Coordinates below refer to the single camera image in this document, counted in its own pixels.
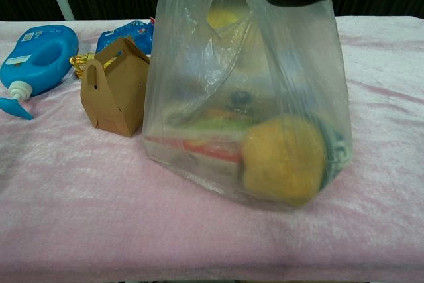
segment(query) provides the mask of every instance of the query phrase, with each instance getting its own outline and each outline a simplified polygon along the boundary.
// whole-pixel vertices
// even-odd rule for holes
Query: pink tablecloth
[[[424,280],[424,21],[337,19],[354,160],[293,213],[233,203],[91,127],[71,73],[0,113],[0,279]],[[73,21],[80,52],[123,21]],[[0,61],[28,28],[0,23]],[[4,87],[0,96],[6,96]]]

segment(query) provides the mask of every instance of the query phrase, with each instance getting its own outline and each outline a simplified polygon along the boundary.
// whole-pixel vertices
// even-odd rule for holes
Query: translucent plastic bag
[[[349,162],[343,57],[330,1],[159,0],[144,143],[224,196],[297,207]]]

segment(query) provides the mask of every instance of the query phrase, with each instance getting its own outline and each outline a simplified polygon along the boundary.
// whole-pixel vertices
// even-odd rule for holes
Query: pink velvet cloth
[[[354,160],[289,213],[233,203],[94,129],[70,72],[0,112],[0,279],[424,280],[424,21],[337,19]],[[81,53],[125,21],[63,22]],[[28,28],[0,23],[0,62]],[[1,86],[0,96],[7,96]]]

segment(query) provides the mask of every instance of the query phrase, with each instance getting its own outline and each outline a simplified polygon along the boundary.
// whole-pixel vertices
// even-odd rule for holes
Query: brown cardboard box
[[[125,136],[137,131],[143,121],[149,61],[132,39],[119,38],[86,64],[81,103],[94,127]]]

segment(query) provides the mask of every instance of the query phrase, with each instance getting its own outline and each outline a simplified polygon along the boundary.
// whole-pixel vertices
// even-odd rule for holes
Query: yellow item
[[[208,12],[206,20],[212,28],[218,29],[235,23],[239,18],[231,11],[213,8]]]
[[[88,52],[87,54],[78,54],[76,56],[71,56],[69,59],[70,64],[75,69],[75,75],[79,77],[80,79],[84,76],[84,68],[87,62],[91,59],[94,59],[95,53]],[[114,57],[113,59],[106,61],[106,63],[103,65],[104,68],[106,68],[112,61],[116,60],[117,57]]]
[[[319,191],[326,164],[320,130],[301,117],[272,119],[250,128],[242,143],[246,189],[299,206]]]

